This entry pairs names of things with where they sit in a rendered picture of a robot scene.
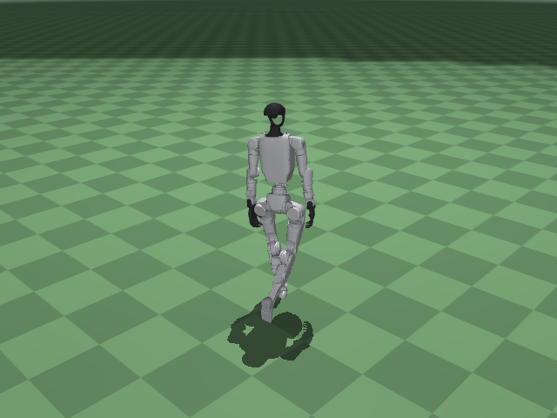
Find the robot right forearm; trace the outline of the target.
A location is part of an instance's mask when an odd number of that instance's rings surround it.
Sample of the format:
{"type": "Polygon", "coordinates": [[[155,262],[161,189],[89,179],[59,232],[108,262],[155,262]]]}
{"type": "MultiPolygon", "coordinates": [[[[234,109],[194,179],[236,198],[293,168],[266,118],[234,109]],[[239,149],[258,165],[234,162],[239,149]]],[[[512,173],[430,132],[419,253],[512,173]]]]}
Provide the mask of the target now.
{"type": "Polygon", "coordinates": [[[304,180],[301,181],[301,185],[303,186],[303,194],[304,194],[306,206],[308,201],[311,201],[313,203],[313,206],[315,204],[315,199],[313,197],[313,189],[312,189],[312,175],[313,175],[312,169],[306,168],[304,173],[304,180]]]}

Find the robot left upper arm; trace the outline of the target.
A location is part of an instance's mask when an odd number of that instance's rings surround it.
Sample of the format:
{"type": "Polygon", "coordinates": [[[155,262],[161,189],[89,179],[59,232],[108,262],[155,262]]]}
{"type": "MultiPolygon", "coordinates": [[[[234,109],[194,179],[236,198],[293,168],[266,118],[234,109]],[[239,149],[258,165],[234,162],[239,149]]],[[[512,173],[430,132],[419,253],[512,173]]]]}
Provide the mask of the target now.
{"type": "MultiPolygon", "coordinates": [[[[260,137],[260,136],[259,136],[260,137]]],[[[257,177],[259,175],[258,167],[258,139],[259,137],[250,138],[248,141],[248,162],[249,177],[257,177]]]]}

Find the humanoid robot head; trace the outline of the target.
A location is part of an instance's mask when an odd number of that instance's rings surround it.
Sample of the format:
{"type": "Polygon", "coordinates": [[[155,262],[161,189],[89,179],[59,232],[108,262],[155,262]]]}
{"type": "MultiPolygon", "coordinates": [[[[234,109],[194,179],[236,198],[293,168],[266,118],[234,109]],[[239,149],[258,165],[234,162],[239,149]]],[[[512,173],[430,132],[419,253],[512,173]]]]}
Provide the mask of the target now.
{"type": "Polygon", "coordinates": [[[280,131],[280,127],[283,125],[285,121],[285,107],[278,103],[268,104],[264,110],[264,115],[268,116],[271,122],[270,131],[265,136],[267,137],[283,136],[284,134],[280,131]],[[272,121],[272,119],[276,118],[278,115],[282,115],[282,122],[279,125],[276,125],[272,121]]]}

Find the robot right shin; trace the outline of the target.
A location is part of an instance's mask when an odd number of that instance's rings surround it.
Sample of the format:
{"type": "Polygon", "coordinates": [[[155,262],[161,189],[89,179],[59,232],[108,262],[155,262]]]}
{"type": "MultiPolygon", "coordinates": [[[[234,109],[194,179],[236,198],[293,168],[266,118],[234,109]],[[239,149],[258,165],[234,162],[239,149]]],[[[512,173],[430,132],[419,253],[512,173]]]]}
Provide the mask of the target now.
{"type": "Polygon", "coordinates": [[[272,298],[272,303],[274,305],[275,300],[277,299],[280,289],[285,285],[295,260],[295,254],[291,253],[286,265],[278,263],[276,268],[276,272],[274,274],[273,283],[272,283],[272,290],[270,292],[269,297],[272,298]]]}

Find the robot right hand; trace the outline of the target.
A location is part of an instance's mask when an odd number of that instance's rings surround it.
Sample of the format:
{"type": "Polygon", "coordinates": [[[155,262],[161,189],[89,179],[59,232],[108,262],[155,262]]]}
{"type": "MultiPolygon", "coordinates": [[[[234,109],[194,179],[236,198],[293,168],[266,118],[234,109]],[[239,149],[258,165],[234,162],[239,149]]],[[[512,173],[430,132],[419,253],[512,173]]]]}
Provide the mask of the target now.
{"type": "Polygon", "coordinates": [[[308,224],[308,225],[306,225],[305,228],[309,228],[309,227],[312,226],[312,222],[313,222],[314,215],[315,215],[315,211],[314,211],[314,208],[315,208],[315,207],[316,207],[316,206],[315,206],[315,205],[313,206],[313,203],[312,203],[311,201],[308,201],[308,202],[307,202],[307,207],[306,207],[306,208],[307,208],[307,209],[309,210],[309,212],[310,212],[310,214],[309,214],[310,221],[309,221],[309,222],[306,222],[306,224],[308,224]]]}

